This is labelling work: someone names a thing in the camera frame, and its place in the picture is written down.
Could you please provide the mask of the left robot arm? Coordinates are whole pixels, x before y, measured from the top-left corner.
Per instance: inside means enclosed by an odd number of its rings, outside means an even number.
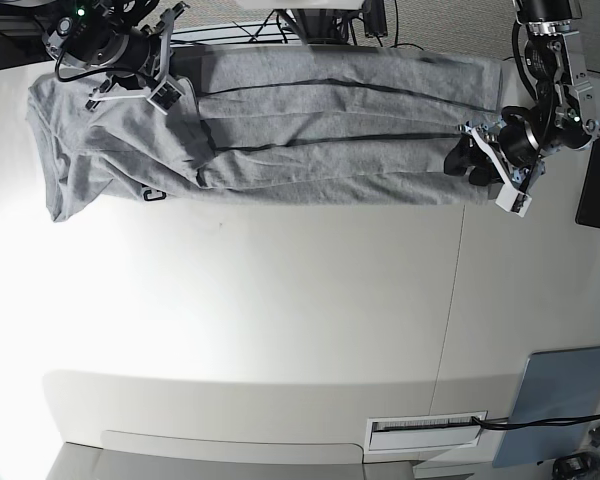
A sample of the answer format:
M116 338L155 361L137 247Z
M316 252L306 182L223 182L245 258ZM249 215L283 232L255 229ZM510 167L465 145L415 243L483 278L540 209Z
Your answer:
M476 186L500 187L496 203L524 216L545 159L563 148L583 150L599 135L594 90L579 31L576 1L517 1L511 44L516 71L533 101L505 106L493 124L461 126L444 172Z

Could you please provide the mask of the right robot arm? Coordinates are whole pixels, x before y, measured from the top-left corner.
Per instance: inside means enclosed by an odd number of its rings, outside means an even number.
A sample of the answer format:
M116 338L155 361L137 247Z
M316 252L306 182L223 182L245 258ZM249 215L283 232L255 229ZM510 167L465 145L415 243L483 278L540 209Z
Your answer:
M143 99L162 114L185 95L170 73L175 22L189 7L180 1L156 25L139 23L156 1L79 1L43 36L55 76L70 83L103 74L85 108L107 101Z

